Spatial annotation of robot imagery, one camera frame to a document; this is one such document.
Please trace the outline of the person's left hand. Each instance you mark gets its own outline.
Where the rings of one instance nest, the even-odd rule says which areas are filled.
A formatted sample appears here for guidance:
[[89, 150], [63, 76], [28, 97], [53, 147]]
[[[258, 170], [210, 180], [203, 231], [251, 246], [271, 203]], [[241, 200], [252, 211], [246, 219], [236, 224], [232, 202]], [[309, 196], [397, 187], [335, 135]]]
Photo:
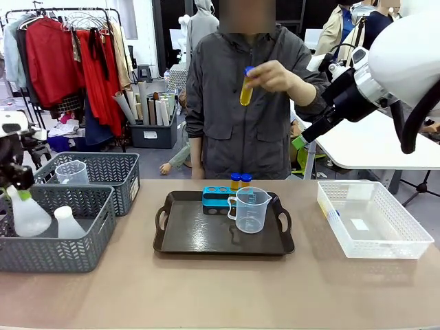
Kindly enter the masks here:
[[287, 70], [277, 60], [258, 65], [249, 71], [247, 77], [247, 89], [262, 87], [271, 93], [286, 92], [289, 98], [301, 107], [309, 106], [317, 94], [312, 84]]

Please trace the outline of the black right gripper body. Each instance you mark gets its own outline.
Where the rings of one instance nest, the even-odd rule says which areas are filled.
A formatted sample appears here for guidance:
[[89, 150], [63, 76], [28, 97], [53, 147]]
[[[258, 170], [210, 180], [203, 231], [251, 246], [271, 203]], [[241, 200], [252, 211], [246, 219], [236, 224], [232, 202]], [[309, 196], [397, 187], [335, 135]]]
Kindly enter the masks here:
[[328, 72], [332, 76], [331, 84], [324, 91], [324, 100], [331, 107], [325, 115], [328, 121], [358, 122], [377, 109], [358, 90], [353, 68], [331, 67]]

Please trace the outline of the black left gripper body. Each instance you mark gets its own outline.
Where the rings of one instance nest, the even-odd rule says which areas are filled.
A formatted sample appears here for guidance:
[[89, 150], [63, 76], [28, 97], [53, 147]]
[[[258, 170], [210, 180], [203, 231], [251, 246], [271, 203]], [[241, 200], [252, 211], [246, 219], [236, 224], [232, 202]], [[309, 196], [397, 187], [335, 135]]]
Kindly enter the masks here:
[[12, 134], [1, 137], [1, 174], [15, 176], [22, 174], [25, 169], [17, 162], [17, 155], [21, 153], [19, 135]]

